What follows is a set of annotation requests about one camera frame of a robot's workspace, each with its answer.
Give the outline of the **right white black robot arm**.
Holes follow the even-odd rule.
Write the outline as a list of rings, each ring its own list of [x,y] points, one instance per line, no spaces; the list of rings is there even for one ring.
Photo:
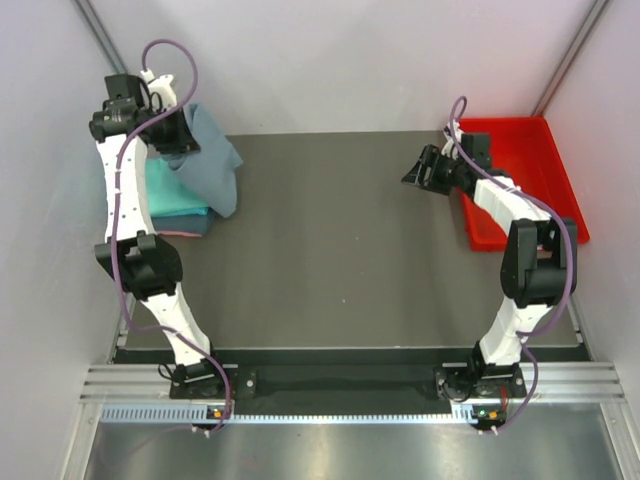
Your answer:
[[[438,393],[454,402],[521,396],[519,362],[527,341],[549,311],[576,286],[577,225],[539,207],[504,170],[495,169],[486,133],[448,134],[444,147],[427,144],[405,185],[441,195],[460,190],[506,235],[500,266],[503,300],[466,366],[439,367]]]

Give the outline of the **grey-blue t shirt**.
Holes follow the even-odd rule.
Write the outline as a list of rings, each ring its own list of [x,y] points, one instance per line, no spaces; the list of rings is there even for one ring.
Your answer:
[[[184,187],[216,214],[229,218],[237,208],[236,170],[243,161],[205,106],[190,104],[185,116],[200,150],[170,155],[165,161]]]

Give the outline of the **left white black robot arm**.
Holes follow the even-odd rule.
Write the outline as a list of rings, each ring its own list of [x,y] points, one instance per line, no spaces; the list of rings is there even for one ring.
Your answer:
[[[196,153],[171,75],[149,70],[106,77],[108,97],[89,122],[103,165],[107,227],[96,260],[121,297],[131,295],[155,318],[175,366],[167,371],[173,399],[231,399],[229,378],[215,359],[182,289],[178,251],[156,232],[146,188],[149,147],[162,153]]]

